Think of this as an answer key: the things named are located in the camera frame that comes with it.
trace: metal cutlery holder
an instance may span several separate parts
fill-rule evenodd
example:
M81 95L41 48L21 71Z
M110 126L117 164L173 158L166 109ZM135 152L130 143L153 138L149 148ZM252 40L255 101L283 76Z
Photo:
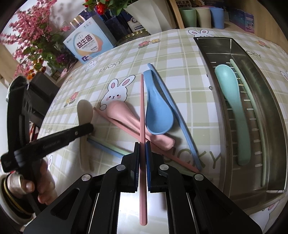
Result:
M219 189L246 213L255 213L281 199L287 190L288 141L279 104L263 73L233 38L196 37L194 40L216 103L221 141ZM230 59L244 76L251 98ZM219 64L230 66L239 83L251 139L251 159L245 166L237 164L236 122L214 72Z

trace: metal screw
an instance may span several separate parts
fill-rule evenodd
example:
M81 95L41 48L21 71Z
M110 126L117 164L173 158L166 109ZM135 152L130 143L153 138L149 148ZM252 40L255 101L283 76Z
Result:
M85 174L85 175L83 175L82 176L82 178L81 178L83 181L88 181L88 180L90 180L91 179L91 176L90 175L88 175L88 174Z
M195 177L195 180L198 180L198 181L201 181L204 179L204 176L201 174L196 174L194 177Z
M160 165L160 169L161 169L162 171L166 171L166 170L168 170L168 168L169 168L169 166L166 165L166 164Z
M122 164L120 164L120 165L118 165L117 167L116 167L116 169L118 170L118 171L123 171L123 170L125 170L125 165L122 165Z

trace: pink chopstick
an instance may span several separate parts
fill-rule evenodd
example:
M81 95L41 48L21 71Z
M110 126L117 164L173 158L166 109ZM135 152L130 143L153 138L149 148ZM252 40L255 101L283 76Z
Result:
M145 154L145 104L144 104L144 78L141 74L140 84L140 224L147 224L147 184L146 184L146 154Z
M96 107L94 107L93 109L94 109L99 115L101 115L103 118L107 119L109 122L111 122L112 124L114 124L114 125L117 126L118 128L122 129L123 131L127 132L129 135L133 136L133 137L136 138L138 141L140 141L140 136L139 136L137 133L133 132L133 131L130 130L129 128L127 128L127 127L125 127L124 125L120 124L120 123L117 122L116 120L109 118L109 117L104 113L104 111L99 110L99 109L97 109ZM191 170L191 171L193 171L193 172L195 172L195 173L199 173L199 170L198 170L196 167L194 167L194 166L192 166L192 165L190 165L190 164L188 164L188 163L186 163L186 162L181 161L181 159L179 159L179 158L175 157L174 155L169 154L167 151L164 151L164 150L160 149L159 147L155 146L152 142L151 142L150 144L151 144L151 149L152 149L153 152L155 152L155 153L157 153L157 154L164 155L164 156L166 156L167 158L169 158L169 159L175 161L176 163L180 164L181 166L187 168L188 170Z

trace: blue cup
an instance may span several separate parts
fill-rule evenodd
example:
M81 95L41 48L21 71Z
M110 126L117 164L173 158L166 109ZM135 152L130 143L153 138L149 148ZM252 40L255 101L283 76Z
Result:
M224 29L224 10L218 7L209 7L214 28Z

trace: green cup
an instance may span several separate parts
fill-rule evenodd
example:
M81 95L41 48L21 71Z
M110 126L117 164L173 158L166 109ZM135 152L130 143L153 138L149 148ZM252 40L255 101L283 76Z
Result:
M196 27L197 16L195 8L181 7L179 8L179 12L185 28Z

